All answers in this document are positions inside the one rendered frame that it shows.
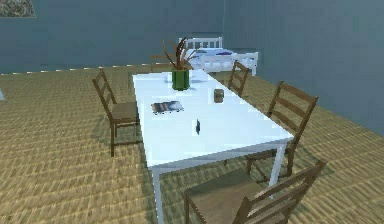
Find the white bed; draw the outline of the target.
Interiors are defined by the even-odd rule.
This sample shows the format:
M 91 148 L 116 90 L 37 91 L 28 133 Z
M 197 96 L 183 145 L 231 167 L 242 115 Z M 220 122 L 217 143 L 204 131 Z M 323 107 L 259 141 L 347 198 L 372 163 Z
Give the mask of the white bed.
M 221 37 L 187 39 L 185 47 L 188 49 L 185 57 L 191 57 L 189 63 L 194 69 L 207 73 L 231 71 L 233 63 L 238 61 L 256 75 L 258 52 L 240 54 L 225 49 Z

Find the white dining table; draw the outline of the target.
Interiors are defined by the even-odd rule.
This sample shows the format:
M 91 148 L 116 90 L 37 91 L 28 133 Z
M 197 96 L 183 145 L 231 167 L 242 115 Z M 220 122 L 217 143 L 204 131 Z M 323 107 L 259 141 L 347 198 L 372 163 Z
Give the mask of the white dining table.
M 203 70 L 190 72 L 190 88 L 172 88 L 169 72 L 136 74 L 134 91 L 147 167 L 152 171 L 158 224 L 164 224 L 160 175 L 275 148 L 270 185 L 277 182 L 293 135 Z M 223 89 L 222 103 L 214 90 Z M 154 114 L 151 105 L 179 101 L 183 111 Z M 196 133 L 196 120 L 200 134 Z

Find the house plant in green pot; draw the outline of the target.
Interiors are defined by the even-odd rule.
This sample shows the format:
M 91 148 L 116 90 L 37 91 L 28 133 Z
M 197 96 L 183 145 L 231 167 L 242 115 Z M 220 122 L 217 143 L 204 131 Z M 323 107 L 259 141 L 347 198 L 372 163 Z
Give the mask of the house plant in green pot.
M 177 91 L 184 91 L 190 87 L 189 68 L 187 64 L 192 59 L 193 54 L 196 52 L 194 49 L 189 55 L 186 53 L 189 47 L 186 45 L 187 38 L 183 37 L 175 47 L 175 57 L 172 58 L 167 52 L 165 43 L 162 43 L 163 52 L 165 57 L 173 66 L 171 71 L 172 75 L 172 88 Z

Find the grey flat book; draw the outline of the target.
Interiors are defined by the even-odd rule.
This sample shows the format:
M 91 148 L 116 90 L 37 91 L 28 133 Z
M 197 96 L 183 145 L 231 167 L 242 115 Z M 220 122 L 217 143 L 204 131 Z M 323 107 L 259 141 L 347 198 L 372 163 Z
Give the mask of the grey flat book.
M 151 107 L 154 114 L 180 112 L 184 110 L 184 107 L 181 105 L 179 101 L 153 103 Z

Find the framed wall picture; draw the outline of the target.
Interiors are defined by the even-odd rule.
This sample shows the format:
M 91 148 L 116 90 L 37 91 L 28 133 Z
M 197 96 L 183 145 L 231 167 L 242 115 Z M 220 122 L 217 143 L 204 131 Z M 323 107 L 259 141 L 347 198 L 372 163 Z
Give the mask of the framed wall picture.
M 34 17 L 32 0 L 0 0 L 0 17 Z

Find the brown wooden chair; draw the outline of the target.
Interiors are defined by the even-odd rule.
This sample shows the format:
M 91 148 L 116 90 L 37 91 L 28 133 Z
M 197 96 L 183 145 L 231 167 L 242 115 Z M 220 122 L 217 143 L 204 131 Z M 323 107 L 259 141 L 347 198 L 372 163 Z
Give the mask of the brown wooden chair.
M 318 160 L 266 189 L 242 169 L 189 188 L 184 193 L 184 223 L 190 224 L 193 210 L 199 224 L 288 224 L 326 165 L 326 160 Z
M 318 96 L 312 96 L 284 81 L 279 81 L 277 84 L 265 115 L 286 127 L 293 135 L 293 139 L 289 140 L 285 146 L 287 167 L 286 172 L 279 175 L 280 178 L 292 175 L 296 148 L 318 99 Z
M 245 67 L 238 60 L 234 62 L 228 82 L 228 88 L 232 91 L 235 91 L 239 97 L 241 97 L 243 94 L 248 73 L 249 68 Z
M 104 69 L 100 68 L 92 83 L 106 112 L 110 126 L 110 154 L 115 156 L 115 147 L 138 144 L 138 141 L 116 143 L 118 129 L 140 123 L 137 102 L 118 103 L 107 80 Z

